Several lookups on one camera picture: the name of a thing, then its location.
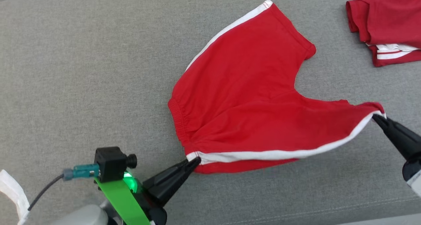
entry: red garment with white stripes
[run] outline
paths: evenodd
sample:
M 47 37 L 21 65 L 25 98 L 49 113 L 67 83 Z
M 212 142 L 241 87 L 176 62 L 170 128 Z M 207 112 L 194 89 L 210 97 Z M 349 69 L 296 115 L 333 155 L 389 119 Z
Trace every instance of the red garment with white stripes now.
M 351 32 L 373 52 L 374 66 L 421 60 L 421 0 L 351 0 Z
M 193 59 L 168 102 L 200 173 L 253 170 L 332 150 L 354 138 L 378 103 L 300 95 L 301 63 L 315 46 L 270 0 L 227 26 Z

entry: green bracket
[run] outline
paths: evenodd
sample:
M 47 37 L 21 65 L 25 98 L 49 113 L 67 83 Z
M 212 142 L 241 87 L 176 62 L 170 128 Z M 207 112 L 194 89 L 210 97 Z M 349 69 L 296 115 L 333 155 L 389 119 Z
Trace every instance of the green bracket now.
M 127 225 L 150 225 L 149 219 L 124 180 L 101 183 L 95 178 L 95 181 Z

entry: cable connector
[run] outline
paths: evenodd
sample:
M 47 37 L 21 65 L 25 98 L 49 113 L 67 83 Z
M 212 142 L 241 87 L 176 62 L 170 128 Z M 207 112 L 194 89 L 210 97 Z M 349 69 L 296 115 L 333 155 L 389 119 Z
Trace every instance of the cable connector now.
M 63 170 L 63 181 L 69 181 L 74 178 L 90 178 L 99 176 L 98 164 L 76 165 L 73 169 L 65 168 Z

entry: black cable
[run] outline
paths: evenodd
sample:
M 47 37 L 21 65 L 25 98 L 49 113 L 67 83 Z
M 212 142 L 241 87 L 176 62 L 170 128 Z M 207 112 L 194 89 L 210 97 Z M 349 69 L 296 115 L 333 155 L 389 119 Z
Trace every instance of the black cable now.
M 32 210 L 32 208 L 34 207 L 34 205 L 38 202 L 39 198 L 41 198 L 41 196 L 44 194 L 44 192 L 47 191 L 47 189 L 49 189 L 54 183 L 56 183 L 58 180 L 62 179 L 63 177 L 64 177 L 64 174 L 61 174 L 60 176 L 58 176 L 54 180 L 52 180 L 50 183 L 48 183 L 48 185 L 46 185 L 44 187 L 44 189 L 41 190 L 41 192 L 36 196 L 36 198 L 34 199 L 34 201 L 29 206 L 28 211 Z

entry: green light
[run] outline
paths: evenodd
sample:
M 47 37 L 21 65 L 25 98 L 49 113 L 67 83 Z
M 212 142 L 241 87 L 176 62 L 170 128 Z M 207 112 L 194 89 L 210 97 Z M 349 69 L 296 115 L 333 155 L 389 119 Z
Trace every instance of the green light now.
M 125 172 L 123 180 L 133 193 L 137 192 L 137 181 L 130 173 Z

